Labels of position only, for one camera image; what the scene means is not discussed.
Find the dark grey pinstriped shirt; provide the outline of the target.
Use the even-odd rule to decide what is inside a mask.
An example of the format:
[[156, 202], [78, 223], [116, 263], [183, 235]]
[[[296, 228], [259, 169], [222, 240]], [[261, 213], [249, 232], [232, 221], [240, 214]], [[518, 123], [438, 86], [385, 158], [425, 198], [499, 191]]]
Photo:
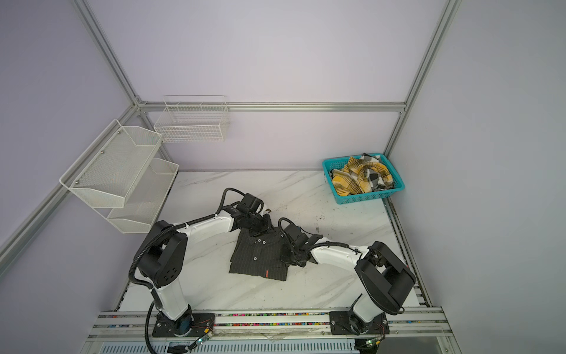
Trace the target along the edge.
[[253, 236], [242, 229], [230, 259], [230, 274], [250, 275], [265, 279], [286, 281], [288, 267], [281, 261], [286, 243], [280, 228], [272, 228]]

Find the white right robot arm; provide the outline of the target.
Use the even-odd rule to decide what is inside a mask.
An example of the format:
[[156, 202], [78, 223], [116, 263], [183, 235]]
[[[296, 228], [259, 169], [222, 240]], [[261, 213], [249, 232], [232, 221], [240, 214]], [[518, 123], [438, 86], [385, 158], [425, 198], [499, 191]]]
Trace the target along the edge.
[[281, 253], [283, 263], [302, 268], [309, 262], [336, 266], [355, 274], [363, 286], [363, 292], [347, 311], [330, 313], [332, 334], [389, 334], [387, 316], [405, 312], [405, 301], [417, 279], [385, 243], [351, 246], [320, 235], [286, 239]]

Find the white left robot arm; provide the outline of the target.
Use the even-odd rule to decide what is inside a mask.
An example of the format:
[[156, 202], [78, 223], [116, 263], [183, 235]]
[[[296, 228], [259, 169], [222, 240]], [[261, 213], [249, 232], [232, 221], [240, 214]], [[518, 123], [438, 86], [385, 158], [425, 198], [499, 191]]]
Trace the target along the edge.
[[158, 309], [157, 323], [174, 336], [186, 336], [194, 327], [192, 309], [184, 296], [178, 277], [191, 237], [208, 237], [248, 230], [263, 233], [272, 227], [267, 213], [242, 212], [225, 206], [219, 212], [181, 224], [156, 222], [134, 255], [128, 270], [130, 283], [146, 287]]

